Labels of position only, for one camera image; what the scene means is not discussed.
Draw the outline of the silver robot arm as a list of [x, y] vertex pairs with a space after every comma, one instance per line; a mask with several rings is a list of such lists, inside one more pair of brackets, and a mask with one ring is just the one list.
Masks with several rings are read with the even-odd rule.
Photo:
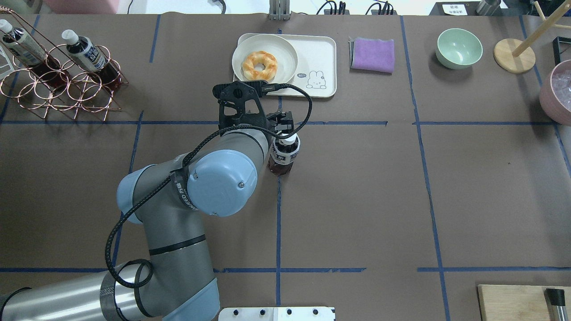
[[[243, 209], [277, 139], [298, 129], [264, 115], [229, 116], [196, 149], [137, 170], [121, 181], [123, 217], [105, 248], [108, 270], [1, 297], [3, 321], [211, 321], [220, 311], [217, 278], [201, 213], [228, 217]], [[110, 262], [126, 222], [145, 230], [149, 259]]]

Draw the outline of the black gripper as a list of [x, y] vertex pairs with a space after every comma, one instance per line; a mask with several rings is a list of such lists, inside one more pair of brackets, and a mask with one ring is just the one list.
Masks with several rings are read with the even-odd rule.
[[269, 130], [274, 133], [291, 134], [294, 131], [294, 119], [291, 111], [277, 111], [266, 115]]

